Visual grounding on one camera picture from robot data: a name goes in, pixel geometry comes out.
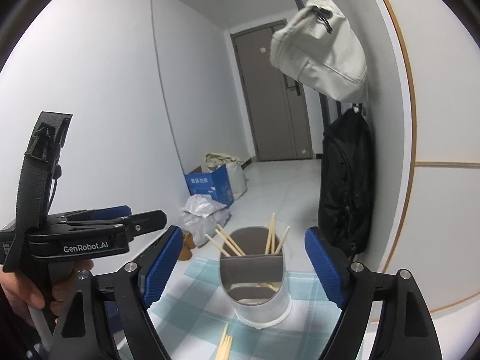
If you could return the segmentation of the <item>person left hand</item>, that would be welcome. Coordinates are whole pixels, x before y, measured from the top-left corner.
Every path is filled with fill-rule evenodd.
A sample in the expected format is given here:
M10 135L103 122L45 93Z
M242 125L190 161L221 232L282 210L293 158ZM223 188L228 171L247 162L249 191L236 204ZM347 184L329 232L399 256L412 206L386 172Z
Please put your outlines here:
M54 315L59 316L64 306L66 306L66 300L74 286L78 272L83 270L90 271L94 265L91 259L75 262L70 277L53 286L51 294L54 300L50 303L49 308ZM1 271L1 288L13 311L28 325L33 327L34 322L32 321L29 307L31 306L38 310L42 310L45 307L46 302L41 291L21 272L8 273Z

